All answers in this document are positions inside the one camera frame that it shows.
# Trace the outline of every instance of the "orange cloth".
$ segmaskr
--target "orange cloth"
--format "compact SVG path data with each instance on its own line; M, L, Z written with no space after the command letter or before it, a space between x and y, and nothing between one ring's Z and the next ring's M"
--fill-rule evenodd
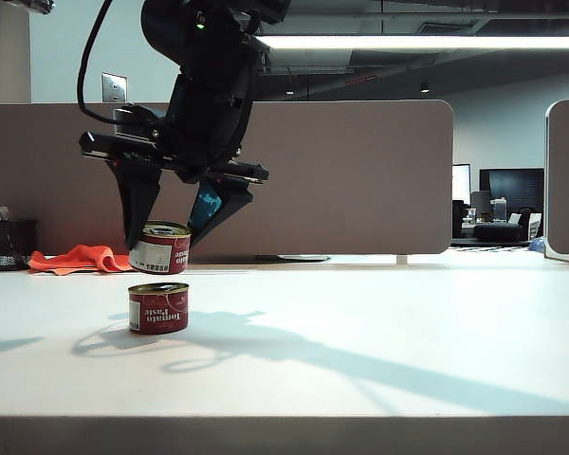
M126 272L133 270L126 254L114 254L109 246L77 245L61 256L47 259L40 251L34 251L29 267L39 272L67 275L78 271Z

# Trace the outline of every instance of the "white wall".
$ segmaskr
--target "white wall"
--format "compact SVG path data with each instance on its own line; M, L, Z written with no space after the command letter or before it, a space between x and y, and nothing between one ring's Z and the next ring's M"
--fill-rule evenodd
M29 101L28 14L0 0L0 102Z
M480 169L545 165L545 113L569 99L569 74L446 97L455 112L453 162L470 163L472 189Z
M32 102L75 102L76 80L88 33L101 0L59 0L49 15L30 14ZM145 41L139 21L143 0L112 4L93 46L84 98L101 101L101 72L128 78L129 100L168 101L176 64Z

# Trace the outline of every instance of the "gray partition wall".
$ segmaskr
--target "gray partition wall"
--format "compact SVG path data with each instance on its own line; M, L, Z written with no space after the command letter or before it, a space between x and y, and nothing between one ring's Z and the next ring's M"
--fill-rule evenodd
M558 253L569 254L569 100L547 113L545 235Z
M193 256L443 251L452 122L435 100L256 103L241 160L270 178ZM102 161L80 156L88 129L109 131L75 104L0 105L0 205L38 220L46 254L76 244L125 251L116 182ZM152 218L185 223L196 186L169 172L160 183Z

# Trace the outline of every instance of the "black monitor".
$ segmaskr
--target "black monitor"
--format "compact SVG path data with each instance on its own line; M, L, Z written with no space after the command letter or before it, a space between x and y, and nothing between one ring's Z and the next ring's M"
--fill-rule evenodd
M464 201L464 204L470 203L470 165L454 164L453 165L453 181L451 185L453 200Z
M505 198L508 216L523 207L543 213L543 168L481 169L479 185L492 199Z

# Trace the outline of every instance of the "can lid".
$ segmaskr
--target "can lid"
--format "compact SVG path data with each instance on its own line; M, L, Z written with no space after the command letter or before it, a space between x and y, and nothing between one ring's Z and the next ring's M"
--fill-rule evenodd
M184 282L149 282L129 287L129 293L138 295L174 294L188 290L189 284Z
M192 231L189 227L171 221L150 220L145 224L143 233L160 238L189 237Z

